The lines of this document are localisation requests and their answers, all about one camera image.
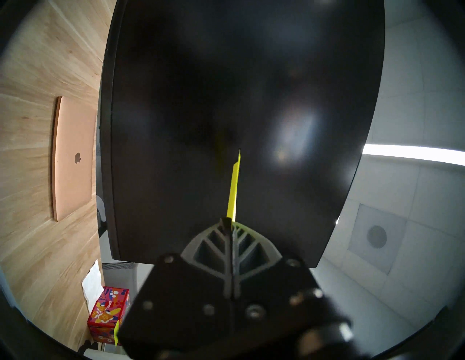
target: wooden wall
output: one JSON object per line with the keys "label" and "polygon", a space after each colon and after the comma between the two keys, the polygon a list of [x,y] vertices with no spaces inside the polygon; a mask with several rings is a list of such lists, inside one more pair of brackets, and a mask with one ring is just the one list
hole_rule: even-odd
{"label": "wooden wall", "polygon": [[51,193],[57,96],[97,109],[116,0],[43,0],[0,59],[0,265],[21,310],[72,349],[89,336],[81,282],[100,259],[93,193],[55,222]]}

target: rose gold laptop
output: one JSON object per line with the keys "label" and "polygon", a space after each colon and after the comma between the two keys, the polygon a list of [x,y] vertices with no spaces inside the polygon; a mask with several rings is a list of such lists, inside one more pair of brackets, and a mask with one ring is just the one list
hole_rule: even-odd
{"label": "rose gold laptop", "polygon": [[53,132],[52,193],[56,221],[88,203],[92,192],[92,158],[96,110],[59,97]]}

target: fluorescent light strip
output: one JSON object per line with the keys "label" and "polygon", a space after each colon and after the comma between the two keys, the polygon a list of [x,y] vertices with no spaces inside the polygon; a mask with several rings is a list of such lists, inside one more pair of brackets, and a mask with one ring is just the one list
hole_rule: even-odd
{"label": "fluorescent light strip", "polygon": [[373,145],[363,147],[363,154],[406,157],[408,159],[439,161],[465,166],[465,152],[448,149],[426,148],[422,146]]}

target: tissue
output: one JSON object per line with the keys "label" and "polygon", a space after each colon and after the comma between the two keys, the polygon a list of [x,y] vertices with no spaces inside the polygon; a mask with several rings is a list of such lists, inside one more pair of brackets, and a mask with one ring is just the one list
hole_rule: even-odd
{"label": "tissue", "polygon": [[87,310],[90,314],[95,303],[103,292],[102,277],[100,275],[98,259],[95,260],[95,263],[90,268],[89,273],[84,278],[82,282],[82,289],[87,301]]}

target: tissue box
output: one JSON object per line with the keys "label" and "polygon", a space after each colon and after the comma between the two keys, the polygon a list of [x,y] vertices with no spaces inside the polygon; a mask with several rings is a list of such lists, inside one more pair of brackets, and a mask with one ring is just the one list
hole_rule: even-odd
{"label": "tissue box", "polygon": [[128,302],[129,289],[107,286],[103,288],[103,293],[95,303],[87,320],[94,341],[118,344],[116,334],[121,326]]}

